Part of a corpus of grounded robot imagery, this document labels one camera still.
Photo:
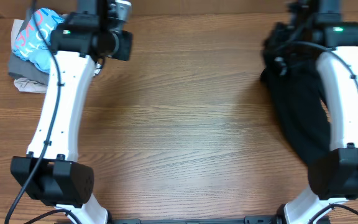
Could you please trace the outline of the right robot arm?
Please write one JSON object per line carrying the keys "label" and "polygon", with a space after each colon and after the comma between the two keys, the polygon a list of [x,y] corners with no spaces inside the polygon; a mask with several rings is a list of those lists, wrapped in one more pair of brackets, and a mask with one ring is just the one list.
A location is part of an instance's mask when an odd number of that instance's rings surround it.
{"label": "right robot arm", "polygon": [[308,169],[309,185],[283,206],[279,223],[317,223],[334,207],[358,198],[358,22],[342,19],[339,1],[296,1],[290,38],[278,48],[294,46],[317,54],[331,117],[329,154]]}

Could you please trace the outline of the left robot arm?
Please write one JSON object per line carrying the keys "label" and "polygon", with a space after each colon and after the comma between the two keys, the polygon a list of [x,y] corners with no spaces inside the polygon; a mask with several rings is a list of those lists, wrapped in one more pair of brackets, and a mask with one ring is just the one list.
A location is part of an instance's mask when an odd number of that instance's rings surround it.
{"label": "left robot arm", "polygon": [[129,1],[79,1],[75,12],[47,27],[48,13],[31,8],[29,24],[49,52],[50,73],[37,130],[11,174],[28,195],[72,223],[111,223],[93,194],[93,169],[78,162],[78,133],[86,94],[107,58],[127,61],[133,35],[123,29]]}

